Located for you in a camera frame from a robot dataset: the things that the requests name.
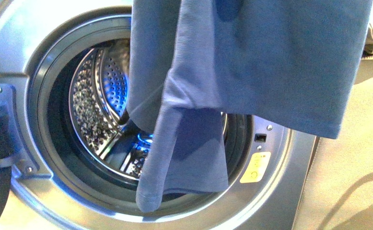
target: silver washing machine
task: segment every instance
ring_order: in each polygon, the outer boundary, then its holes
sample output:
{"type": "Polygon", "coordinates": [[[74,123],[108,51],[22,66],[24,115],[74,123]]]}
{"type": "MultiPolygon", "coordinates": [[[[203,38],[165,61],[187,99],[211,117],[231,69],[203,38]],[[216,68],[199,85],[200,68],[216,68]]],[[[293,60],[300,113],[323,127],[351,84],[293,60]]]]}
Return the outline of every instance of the silver washing machine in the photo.
{"type": "Polygon", "coordinates": [[[223,115],[226,191],[137,209],[152,136],[123,126],[131,4],[0,1],[0,215],[11,188],[62,229],[291,229],[315,136],[246,115],[223,115]]]}

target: fabric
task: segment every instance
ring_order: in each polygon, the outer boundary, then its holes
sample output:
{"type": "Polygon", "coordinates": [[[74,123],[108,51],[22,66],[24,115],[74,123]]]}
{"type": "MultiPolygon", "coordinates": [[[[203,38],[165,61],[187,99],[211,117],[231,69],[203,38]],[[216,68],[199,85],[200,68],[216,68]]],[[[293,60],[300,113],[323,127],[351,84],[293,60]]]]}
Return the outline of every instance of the fabric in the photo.
{"type": "Polygon", "coordinates": [[[135,0],[127,109],[154,131],[137,189],[141,211],[156,210],[163,193],[227,188],[221,111],[336,138],[370,7],[371,0],[135,0]]]}

